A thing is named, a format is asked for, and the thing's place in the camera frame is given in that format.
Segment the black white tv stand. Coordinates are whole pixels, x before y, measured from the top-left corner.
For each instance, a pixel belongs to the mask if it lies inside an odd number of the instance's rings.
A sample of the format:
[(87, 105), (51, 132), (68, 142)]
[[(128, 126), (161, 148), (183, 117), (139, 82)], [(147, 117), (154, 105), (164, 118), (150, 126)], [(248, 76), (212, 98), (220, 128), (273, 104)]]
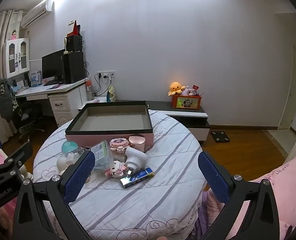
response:
[(184, 125), (196, 137), (200, 145), (207, 140), (210, 124), (208, 115), (202, 109), (172, 108), (171, 102), (148, 101), (149, 109), (168, 115)]

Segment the black bathroom scale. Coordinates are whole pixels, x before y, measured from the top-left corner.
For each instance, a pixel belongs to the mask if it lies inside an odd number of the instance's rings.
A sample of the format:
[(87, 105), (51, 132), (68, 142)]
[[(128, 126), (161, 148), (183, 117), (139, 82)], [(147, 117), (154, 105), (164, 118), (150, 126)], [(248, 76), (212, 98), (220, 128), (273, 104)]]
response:
[(216, 143), (230, 142), (229, 137), (224, 131), (211, 131), (210, 134)]

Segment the white desk with drawers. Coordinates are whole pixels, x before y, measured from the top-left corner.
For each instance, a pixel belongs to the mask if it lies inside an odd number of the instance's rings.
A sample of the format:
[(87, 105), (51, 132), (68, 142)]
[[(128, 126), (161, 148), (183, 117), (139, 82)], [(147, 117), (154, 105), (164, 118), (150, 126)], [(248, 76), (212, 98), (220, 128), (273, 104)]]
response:
[(79, 109), (87, 102), (86, 82), (89, 77), (76, 83), (61, 85), (58, 88), (38, 86), (17, 92), (17, 98), (26, 98), (27, 101), (48, 100), (57, 126), (60, 127), (71, 121), (79, 113)]

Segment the yellow snack bag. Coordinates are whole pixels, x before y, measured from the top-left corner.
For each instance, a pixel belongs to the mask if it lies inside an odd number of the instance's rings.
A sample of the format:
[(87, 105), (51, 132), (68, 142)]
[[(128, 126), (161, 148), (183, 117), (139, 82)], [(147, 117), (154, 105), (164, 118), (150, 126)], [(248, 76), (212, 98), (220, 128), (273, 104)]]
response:
[(107, 102), (115, 102), (115, 101), (116, 101), (115, 89), (112, 85), (110, 85), (107, 91)]

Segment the blue rectangular pack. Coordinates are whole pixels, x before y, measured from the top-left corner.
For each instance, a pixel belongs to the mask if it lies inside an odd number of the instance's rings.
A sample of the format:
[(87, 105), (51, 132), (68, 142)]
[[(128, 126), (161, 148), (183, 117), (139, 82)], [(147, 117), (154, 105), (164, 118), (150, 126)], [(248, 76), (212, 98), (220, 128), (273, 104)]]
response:
[(141, 181), (147, 180), (154, 176), (154, 172), (151, 168), (147, 167), (145, 169), (142, 169), (134, 174), (132, 174), (129, 177), (124, 177), (120, 179), (121, 185), (123, 188), (128, 188), (133, 185), (138, 184)]

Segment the white handheld device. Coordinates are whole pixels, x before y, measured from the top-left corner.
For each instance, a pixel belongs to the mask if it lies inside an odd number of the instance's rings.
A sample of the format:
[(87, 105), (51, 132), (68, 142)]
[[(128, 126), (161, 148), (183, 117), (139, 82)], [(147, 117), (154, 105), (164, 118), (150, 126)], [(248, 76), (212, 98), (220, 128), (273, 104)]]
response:
[(144, 168), (148, 160), (146, 153), (132, 147), (127, 147), (125, 155), (127, 156), (125, 166), (127, 167), (128, 177)]

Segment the white round figure toy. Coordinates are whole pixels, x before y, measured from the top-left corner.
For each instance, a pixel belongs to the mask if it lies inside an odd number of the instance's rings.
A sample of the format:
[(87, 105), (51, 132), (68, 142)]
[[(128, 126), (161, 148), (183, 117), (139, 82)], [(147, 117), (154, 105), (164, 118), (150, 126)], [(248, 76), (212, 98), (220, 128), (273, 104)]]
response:
[(58, 160), (57, 160), (57, 169), (59, 171), (59, 175), (62, 175), (65, 170), (70, 166), (75, 164), (79, 159), (79, 154), (77, 153), (68, 153), (68, 155), (65, 156), (61, 156)]

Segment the pink doll on cabinet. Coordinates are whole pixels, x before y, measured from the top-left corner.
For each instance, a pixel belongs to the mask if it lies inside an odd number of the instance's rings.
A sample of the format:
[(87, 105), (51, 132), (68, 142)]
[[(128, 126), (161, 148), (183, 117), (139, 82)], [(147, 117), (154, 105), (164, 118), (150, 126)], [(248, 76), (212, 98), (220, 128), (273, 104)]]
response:
[(14, 29), (12, 31), (11, 40), (16, 40), (16, 39), (17, 39), (17, 31)]

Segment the striped white tablecloth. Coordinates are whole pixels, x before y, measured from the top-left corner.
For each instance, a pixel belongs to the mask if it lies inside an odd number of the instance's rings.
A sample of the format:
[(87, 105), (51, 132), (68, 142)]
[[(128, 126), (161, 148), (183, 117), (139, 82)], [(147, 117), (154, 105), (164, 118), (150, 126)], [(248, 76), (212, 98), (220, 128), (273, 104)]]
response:
[(93, 170), (70, 204), (91, 239), (186, 239), (195, 226), (206, 185), (202, 148), (177, 120), (149, 114), (154, 139), (144, 169), (125, 178)]

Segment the wall power outlet strip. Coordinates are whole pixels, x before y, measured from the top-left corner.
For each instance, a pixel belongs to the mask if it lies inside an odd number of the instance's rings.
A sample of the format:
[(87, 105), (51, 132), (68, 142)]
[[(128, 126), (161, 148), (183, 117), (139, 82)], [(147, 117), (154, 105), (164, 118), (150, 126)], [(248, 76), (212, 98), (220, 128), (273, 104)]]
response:
[(107, 71), (98, 71), (98, 74), (100, 74), (101, 77), (105, 78), (110, 78), (112, 79), (115, 77), (115, 70), (107, 70)]

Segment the clear plastic case green label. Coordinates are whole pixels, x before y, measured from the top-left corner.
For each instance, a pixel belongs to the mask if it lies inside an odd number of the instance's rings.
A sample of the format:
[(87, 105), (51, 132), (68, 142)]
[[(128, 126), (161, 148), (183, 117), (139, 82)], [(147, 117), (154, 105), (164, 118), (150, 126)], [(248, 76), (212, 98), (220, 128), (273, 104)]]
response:
[(111, 153), (111, 148), (106, 140), (92, 146), (90, 151), (93, 152), (95, 156), (95, 170), (106, 171), (113, 167), (113, 154)]

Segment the pink cat block model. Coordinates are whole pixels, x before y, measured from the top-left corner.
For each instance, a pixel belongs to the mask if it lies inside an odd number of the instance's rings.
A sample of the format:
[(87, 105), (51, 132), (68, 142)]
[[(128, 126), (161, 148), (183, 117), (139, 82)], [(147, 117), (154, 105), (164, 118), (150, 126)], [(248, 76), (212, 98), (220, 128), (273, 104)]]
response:
[(125, 163), (118, 160), (114, 161), (113, 167), (105, 171), (107, 178), (124, 178), (127, 175), (127, 167)]

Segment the pink flower block model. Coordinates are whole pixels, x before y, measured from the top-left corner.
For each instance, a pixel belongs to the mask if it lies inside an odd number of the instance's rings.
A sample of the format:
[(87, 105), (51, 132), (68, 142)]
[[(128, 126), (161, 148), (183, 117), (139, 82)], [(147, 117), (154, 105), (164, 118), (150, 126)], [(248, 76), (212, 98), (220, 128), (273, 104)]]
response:
[(129, 145), (130, 143), (126, 138), (114, 138), (109, 142), (111, 151), (117, 154), (124, 154)]

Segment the teal round clear container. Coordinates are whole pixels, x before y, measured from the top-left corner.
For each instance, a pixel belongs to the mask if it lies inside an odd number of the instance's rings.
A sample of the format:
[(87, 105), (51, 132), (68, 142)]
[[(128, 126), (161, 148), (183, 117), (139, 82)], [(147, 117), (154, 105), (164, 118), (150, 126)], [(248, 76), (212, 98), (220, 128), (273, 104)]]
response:
[(80, 147), (79, 145), (77, 145), (77, 143), (73, 141), (65, 141), (62, 144), (61, 150), (65, 157), (67, 157), (70, 153), (77, 153), (79, 155), (82, 155), (85, 152), (85, 149), (83, 147)]

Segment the rose gold round tin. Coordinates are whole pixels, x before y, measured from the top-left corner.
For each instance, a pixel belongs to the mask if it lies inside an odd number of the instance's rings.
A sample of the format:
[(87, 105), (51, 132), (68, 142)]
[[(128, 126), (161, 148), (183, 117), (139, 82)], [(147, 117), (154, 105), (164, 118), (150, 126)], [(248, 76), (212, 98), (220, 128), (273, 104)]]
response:
[(144, 136), (134, 134), (129, 136), (128, 141), (129, 146), (131, 146), (132, 148), (135, 148), (136, 150), (139, 150), (141, 152), (145, 152), (146, 139)]

